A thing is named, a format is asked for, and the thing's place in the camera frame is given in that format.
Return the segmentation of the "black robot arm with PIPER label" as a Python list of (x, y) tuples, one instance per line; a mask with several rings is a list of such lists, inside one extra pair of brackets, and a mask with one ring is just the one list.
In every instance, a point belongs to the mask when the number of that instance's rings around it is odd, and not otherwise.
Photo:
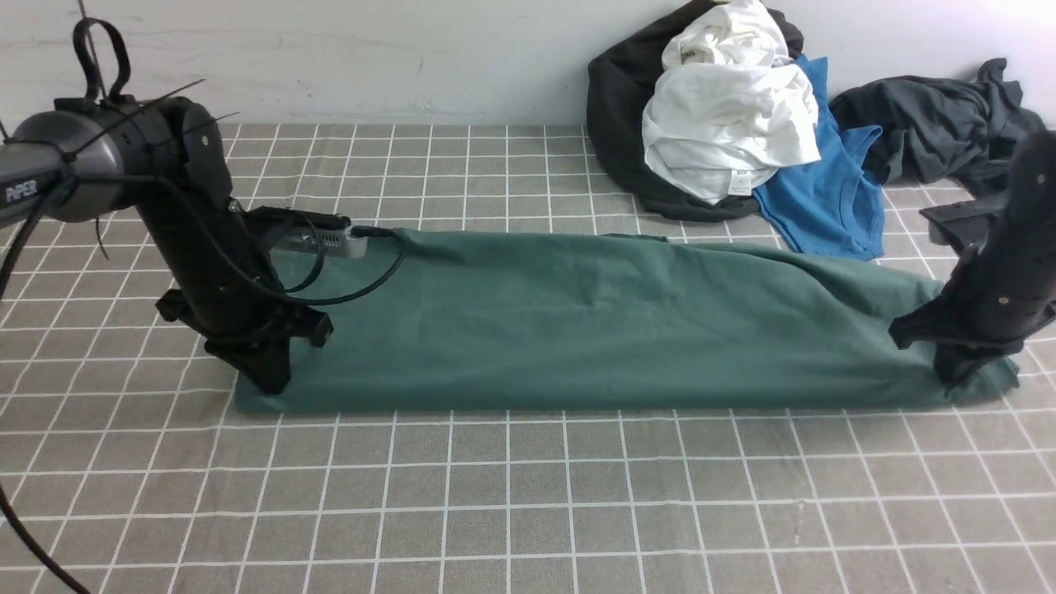
[[(192, 328), (209, 354), (280, 394), (293, 375), (293, 339), (327, 344), (333, 322), (323, 308), (380, 289), (406, 266), (412, 244), (406, 233), (351, 226), (336, 215), (243, 210), (231, 192), (216, 119), (202, 105), (57, 99), (2, 143), (2, 225), (21, 224), (2, 282), (44, 217), (83, 222), (135, 207), (178, 284), (156, 302), (163, 319)], [(390, 241), (394, 262), (372, 285), (328, 299), (281, 285), (269, 250), (307, 233), (321, 267), (329, 230), (346, 245)], [(1045, 131), (1013, 157), (1006, 206), (987, 237), (961, 252), (936, 299), (898, 317), (889, 333), (899, 347), (935, 344), (936, 372), (954, 384), (1053, 323), (1054, 133)]]

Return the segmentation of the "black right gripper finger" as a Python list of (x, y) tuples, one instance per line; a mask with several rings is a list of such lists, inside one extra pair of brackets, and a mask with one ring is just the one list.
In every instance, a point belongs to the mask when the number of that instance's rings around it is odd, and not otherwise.
[(291, 379), (290, 339), (286, 334), (210, 335), (204, 347), (264, 394), (279, 395)]

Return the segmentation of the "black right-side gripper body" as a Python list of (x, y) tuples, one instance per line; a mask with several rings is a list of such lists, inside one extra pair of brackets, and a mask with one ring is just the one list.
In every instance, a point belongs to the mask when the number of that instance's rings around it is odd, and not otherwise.
[(201, 336), (286, 334), (314, 347), (327, 344), (327, 314), (280, 290), (268, 253), (241, 214), (211, 199), (182, 192), (165, 177), (144, 177), (158, 198), (142, 198), (136, 210), (171, 271), (175, 290), (156, 301), (166, 321)]

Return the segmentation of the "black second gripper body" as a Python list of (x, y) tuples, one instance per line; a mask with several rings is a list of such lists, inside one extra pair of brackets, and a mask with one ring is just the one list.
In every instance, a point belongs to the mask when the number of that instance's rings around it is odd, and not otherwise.
[(936, 299), (897, 318), (905, 349), (931, 342), (948, 356), (1001, 357), (1054, 320), (1055, 138), (1031, 135), (1011, 162), (1006, 207), (967, 248)]

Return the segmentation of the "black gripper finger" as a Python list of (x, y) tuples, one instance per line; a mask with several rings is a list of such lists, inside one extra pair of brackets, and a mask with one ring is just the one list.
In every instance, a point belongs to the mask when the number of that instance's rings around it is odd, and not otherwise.
[(1019, 367), (1010, 358), (1019, 350), (1019, 342), (937, 342), (936, 376), (955, 387), (982, 373), (995, 387), (1019, 387)]

